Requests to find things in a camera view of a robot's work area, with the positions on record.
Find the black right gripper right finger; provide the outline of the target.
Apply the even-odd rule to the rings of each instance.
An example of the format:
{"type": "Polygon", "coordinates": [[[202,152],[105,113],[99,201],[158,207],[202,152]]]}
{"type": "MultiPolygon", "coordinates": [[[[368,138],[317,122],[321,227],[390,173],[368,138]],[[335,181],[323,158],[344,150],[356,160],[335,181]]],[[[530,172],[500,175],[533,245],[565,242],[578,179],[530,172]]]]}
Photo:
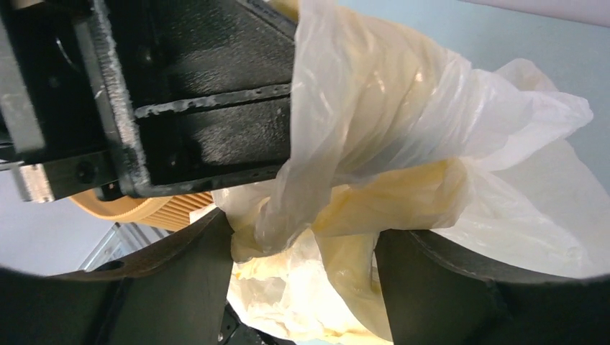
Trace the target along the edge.
{"type": "Polygon", "coordinates": [[[395,344],[609,342],[608,276],[525,270],[432,231],[384,231],[375,257],[395,344]]]}

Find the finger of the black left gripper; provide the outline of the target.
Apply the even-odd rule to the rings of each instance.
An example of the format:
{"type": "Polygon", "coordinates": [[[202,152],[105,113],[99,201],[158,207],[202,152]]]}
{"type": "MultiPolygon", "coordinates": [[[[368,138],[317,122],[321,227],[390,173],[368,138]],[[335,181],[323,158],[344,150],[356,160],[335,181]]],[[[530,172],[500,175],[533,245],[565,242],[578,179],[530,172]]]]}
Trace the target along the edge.
{"type": "Polygon", "coordinates": [[[296,23],[266,1],[92,1],[77,37],[122,192],[276,176],[296,23]]]}

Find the translucent cream trash bag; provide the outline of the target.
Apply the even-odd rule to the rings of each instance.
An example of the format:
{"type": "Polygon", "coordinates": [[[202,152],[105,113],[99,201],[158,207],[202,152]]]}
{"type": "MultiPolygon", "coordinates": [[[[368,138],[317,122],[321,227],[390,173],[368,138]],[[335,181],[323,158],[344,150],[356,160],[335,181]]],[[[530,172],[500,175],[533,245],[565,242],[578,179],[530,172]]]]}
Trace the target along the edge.
{"type": "Polygon", "coordinates": [[[567,138],[593,119],[524,59],[489,72],[401,24],[334,1],[297,19],[291,156],[213,192],[231,227],[227,299],[292,341],[391,344],[373,247],[430,229],[488,257],[572,278],[609,271],[609,195],[567,138]]]}

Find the yellow plastic trash bin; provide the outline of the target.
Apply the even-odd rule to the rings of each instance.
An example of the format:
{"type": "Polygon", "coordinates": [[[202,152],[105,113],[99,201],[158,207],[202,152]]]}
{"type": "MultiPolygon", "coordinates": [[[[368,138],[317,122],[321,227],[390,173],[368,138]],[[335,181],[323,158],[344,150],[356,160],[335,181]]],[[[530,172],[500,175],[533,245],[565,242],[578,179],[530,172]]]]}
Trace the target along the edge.
{"type": "Polygon", "coordinates": [[[211,205],[211,193],[194,193],[154,198],[124,196],[115,201],[100,201],[92,190],[69,198],[98,219],[114,223],[138,223],[168,231],[190,225],[190,213],[211,205]]]}

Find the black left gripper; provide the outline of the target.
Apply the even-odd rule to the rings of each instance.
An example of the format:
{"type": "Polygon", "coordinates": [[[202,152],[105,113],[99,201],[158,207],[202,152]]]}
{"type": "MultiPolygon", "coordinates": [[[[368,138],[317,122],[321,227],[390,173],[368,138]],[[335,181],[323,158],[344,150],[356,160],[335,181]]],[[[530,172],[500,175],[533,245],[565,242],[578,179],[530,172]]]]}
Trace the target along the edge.
{"type": "Polygon", "coordinates": [[[48,203],[116,182],[77,39],[90,1],[1,3],[1,169],[24,201],[48,203]]]}

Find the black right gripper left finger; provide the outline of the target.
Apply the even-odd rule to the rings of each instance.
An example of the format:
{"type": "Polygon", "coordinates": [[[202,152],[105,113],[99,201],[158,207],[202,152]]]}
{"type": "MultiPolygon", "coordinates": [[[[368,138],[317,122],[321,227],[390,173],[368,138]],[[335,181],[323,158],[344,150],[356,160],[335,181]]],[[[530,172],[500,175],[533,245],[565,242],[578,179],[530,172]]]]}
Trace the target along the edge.
{"type": "Polygon", "coordinates": [[[3,344],[215,344],[232,229],[213,210],[91,272],[1,271],[3,344]]]}

